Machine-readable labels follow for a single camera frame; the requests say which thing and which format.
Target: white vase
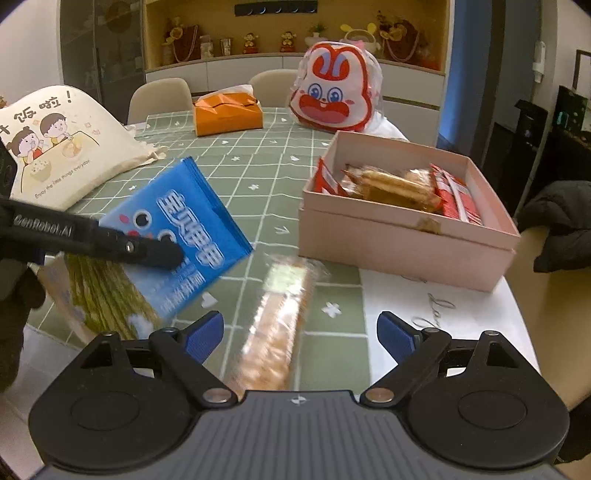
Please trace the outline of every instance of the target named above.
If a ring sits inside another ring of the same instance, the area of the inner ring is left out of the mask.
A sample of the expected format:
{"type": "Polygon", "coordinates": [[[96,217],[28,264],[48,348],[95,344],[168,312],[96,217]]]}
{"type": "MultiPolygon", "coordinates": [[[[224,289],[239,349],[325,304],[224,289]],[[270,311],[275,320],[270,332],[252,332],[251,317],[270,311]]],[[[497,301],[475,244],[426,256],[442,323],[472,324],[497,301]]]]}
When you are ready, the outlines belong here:
{"type": "Polygon", "coordinates": [[[321,37],[320,34],[318,32],[313,32],[311,37],[306,37],[304,39],[304,43],[308,46],[311,47],[312,45],[320,42],[320,41],[327,41],[328,38],[326,37],[321,37]]]}

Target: cartoon boy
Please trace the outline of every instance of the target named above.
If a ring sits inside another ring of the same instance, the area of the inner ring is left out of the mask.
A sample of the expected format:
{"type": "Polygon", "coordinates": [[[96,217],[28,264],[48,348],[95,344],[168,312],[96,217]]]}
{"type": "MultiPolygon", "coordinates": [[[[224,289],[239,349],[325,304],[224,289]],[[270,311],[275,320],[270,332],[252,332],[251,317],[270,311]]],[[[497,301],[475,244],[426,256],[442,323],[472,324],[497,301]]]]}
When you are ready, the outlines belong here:
{"type": "Polygon", "coordinates": [[[50,113],[39,125],[39,130],[44,137],[51,139],[51,146],[55,147],[66,138],[72,139],[68,133],[68,126],[66,125],[66,117],[61,113],[50,113]]]}
{"type": "Polygon", "coordinates": [[[14,136],[11,142],[7,143],[6,148],[12,150],[14,156],[22,158],[27,166],[43,153],[42,146],[43,140],[40,140],[29,127],[25,127],[14,136]]]}

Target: gray ribbed surface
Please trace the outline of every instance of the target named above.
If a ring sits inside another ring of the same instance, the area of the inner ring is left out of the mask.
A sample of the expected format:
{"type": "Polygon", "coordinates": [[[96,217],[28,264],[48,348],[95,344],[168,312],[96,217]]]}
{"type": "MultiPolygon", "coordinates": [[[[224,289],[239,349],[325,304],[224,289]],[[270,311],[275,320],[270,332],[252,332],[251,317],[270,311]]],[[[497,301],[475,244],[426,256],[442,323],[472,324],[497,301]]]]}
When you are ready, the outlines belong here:
{"type": "MultiPolygon", "coordinates": [[[[38,480],[87,479],[44,470],[38,480]]],[[[398,419],[358,406],[347,392],[250,393],[229,411],[206,413],[175,452],[118,480],[564,480],[550,466],[491,475],[425,453],[398,419]],[[299,397],[305,401],[293,401],[299,397]]]]}

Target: red snack package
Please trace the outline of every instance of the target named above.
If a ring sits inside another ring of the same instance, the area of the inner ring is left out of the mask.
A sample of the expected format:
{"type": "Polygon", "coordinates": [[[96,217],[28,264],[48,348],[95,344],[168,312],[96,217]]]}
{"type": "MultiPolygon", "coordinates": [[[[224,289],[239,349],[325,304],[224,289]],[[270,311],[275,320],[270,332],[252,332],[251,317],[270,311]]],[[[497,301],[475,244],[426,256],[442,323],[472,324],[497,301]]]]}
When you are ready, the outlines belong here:
{"type": "Polygon", "coordinates": [[[322,157],[318,161],[318,168],[314,174],[314,189],[312,191],[328,195],[339,195],[341,197],[349,196],[339,182],[332,176],[322,157]]]}
{"type": "Polygon", "coordinates": [[[431,164],[431,170],[435,179],[436,193],[441,197],[443,216],[482,225],[474,199],[466,184],[436,165],[431,164]]]}

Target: black jacket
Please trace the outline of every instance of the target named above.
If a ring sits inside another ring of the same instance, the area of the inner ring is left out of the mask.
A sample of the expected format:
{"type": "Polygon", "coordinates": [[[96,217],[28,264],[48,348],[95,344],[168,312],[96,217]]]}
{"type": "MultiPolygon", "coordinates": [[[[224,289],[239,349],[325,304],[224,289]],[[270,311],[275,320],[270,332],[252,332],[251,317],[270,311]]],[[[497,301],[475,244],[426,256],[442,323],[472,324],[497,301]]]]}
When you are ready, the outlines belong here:
{"type": "Polygon", "coordinates": [[[555,181],[530,201],[517,217],[520,232],[550,228],[535,272],[576,270],[591,266],[591,182],[555,181]]]}

